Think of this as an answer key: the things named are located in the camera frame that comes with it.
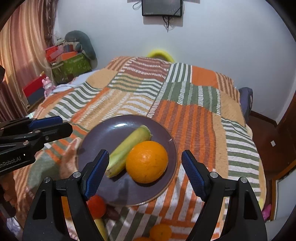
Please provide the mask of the red tomato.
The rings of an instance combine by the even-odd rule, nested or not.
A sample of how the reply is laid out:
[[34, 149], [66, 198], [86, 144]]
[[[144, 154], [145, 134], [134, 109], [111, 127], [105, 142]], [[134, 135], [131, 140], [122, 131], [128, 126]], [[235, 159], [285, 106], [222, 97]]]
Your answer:
[[92, 196], [87, 201], [87, 205], [93, 219], [102, 218], [102, 216], [104, 216], [106, 213], [106, 204], [104, 200], [98, 195]]

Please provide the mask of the cut yellow banana piece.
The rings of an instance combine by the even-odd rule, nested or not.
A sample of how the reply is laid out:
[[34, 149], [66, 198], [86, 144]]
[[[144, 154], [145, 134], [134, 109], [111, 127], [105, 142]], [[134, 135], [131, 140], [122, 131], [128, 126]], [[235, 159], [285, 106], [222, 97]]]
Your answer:
[[106, 231], [103, 220], [101, 218], [97, 218], [94, 220], [94, 222], [95, 222], [103, 240], [108, 241], [108, 235], [107, 235], [107, 231]]

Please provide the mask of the long yellow banana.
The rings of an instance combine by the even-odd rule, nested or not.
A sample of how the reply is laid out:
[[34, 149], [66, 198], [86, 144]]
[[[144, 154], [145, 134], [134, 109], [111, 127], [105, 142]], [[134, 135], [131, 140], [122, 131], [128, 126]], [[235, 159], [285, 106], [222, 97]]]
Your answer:
[[109, 155], [109, 165], [106, 169], [107, 178], [117, 176], [125, 169], [126, 157], [129, 152], [139, 143], [148, 141], [152, 134], [147, 126], [141, 125], [125, 138]]

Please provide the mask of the large orange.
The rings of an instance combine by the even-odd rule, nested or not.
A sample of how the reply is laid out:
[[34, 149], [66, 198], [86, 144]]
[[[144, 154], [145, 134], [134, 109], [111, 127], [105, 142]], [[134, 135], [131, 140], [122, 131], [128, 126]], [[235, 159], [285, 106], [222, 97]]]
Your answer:
[[155, 141], [135, 145], [126, 157], [125, 168], [133, 181], [149, 184], [160, 178], [169, 162], [166, 149]]

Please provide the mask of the orange with sticker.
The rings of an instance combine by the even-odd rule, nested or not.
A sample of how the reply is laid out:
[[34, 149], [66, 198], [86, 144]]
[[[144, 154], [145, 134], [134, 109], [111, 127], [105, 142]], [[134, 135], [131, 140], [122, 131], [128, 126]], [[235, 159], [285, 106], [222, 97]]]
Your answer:
[[64, 216], [66, 219], [70, 220], [71, 213], [70, 213], [70, 208], [69, 208], [69, 204], [68, 204], [68, 199], [67, 199], [67, 197], [62, 196], [61, 200], [62, 200], [62, 208], [63, 208]]

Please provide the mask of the pink toy figure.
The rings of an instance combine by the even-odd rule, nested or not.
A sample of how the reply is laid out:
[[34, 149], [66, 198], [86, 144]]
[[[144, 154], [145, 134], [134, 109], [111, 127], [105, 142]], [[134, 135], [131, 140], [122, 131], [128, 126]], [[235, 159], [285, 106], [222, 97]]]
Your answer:
[[52, 80], [47, 76], [42, 79], [43, 89], [44, 89], [44, 96], [47, 98], [53, 90], [56, 89], [56, 86], [53, 84]]

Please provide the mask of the red and blue box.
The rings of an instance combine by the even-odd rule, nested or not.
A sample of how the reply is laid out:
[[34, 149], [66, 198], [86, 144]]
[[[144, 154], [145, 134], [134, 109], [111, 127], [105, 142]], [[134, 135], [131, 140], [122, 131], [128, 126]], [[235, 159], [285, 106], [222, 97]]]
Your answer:
[[25, 97], [28, 100], [28, 105], [32, 106], [40, 99], [44, 98], [44, 89], [42, 83], [44, 78], [46, 78], [46, 74], [42, 74], [41, 76], [35, 78], [23, 88]]

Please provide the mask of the green patterned box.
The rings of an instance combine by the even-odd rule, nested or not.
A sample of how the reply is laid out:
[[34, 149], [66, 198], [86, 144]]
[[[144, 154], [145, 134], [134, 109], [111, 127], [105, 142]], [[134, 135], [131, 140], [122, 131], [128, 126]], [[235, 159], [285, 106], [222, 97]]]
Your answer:
[[74, 77], [92, 71], [90, 61], [83, 53], [57, 63], [51, 69], [54, 81], [58, 85], [66, 84], [72, 81]]

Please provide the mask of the purple ceramic plate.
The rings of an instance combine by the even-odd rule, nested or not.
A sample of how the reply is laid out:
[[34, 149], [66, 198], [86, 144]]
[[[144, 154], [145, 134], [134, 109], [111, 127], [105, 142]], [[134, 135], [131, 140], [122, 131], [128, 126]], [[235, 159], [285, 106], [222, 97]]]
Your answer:
[[145, 125], [151, 131], [151, 140], [161, 144], [168, 153], [169, 163], [165, 173], [155, 182], [139, 184], [126, 171], [114, 178], [104, 176], [97, 195], [112, 206], [137, 206], [159, 197], [170, 185], [177, 169], [178, 150], [169, 131], [157, 121], [140, 115], [120, 115], [104, 120], [86, 135], [77, 151], [77, 167], [82, 170], [94, 160], [100, 150], [109, 153], [139, 126]]

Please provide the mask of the dark red grape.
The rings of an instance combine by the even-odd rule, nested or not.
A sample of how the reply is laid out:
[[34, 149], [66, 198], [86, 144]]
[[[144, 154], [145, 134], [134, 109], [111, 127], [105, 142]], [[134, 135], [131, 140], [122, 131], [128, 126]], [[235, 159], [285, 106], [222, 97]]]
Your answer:
[[103, 218], [117, 221], [120, 219], [120, 214], [115, 210], [115, 208], [113, 206], [107, 205], [106, 212], [105, 212]]

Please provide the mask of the orange red boxes stack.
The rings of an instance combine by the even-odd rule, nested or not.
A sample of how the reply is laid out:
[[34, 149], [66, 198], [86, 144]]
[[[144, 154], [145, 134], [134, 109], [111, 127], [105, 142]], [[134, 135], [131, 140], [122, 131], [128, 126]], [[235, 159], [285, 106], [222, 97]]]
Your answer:
[[61, 62], [77, 55], [72, 44], [60, 44], [45, 50], [46, 60], [49, 63]]

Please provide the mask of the grey plush cushion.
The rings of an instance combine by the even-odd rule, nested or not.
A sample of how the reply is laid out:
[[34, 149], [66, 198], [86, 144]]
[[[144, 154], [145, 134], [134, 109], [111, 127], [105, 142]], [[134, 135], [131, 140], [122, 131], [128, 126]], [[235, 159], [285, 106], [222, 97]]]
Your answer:
[[90, 60], [96, 59], [96, 54], [89, 37], [82, 31], [73, 30], [65, 35], [65, 41], [76, 43], [75, 51], [84, 52], [85, 56]]

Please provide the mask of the striped pink curtain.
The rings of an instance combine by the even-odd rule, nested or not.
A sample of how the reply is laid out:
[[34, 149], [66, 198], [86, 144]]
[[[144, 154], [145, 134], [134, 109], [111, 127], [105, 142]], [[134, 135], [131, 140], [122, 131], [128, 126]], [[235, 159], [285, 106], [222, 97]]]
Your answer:
[[53, 44], [57, 1], [24, 1], [1, 29], [1, 121], [27, 115], [23, 88], [44, 72], [52, 76], [45, 50]]

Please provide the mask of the small mandarin front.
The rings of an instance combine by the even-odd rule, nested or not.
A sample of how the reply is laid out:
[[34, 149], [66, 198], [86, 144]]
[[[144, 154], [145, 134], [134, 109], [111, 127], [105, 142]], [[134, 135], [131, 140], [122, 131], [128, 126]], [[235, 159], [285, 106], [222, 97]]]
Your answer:
[[150, 237], [137, 237], [133, 241], [154, 241], [154, 240]]

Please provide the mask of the yellow headboard object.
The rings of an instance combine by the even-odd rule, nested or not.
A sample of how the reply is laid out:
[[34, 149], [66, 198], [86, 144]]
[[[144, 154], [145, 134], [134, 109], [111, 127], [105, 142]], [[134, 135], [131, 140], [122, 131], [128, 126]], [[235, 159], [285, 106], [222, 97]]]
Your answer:
[[175, 63], [173, 57], [167, 51], [162, 49], [153, 49], [147, 54], [147, 57], [161, 59], [163, 61], [167, 61], [170, 63]]

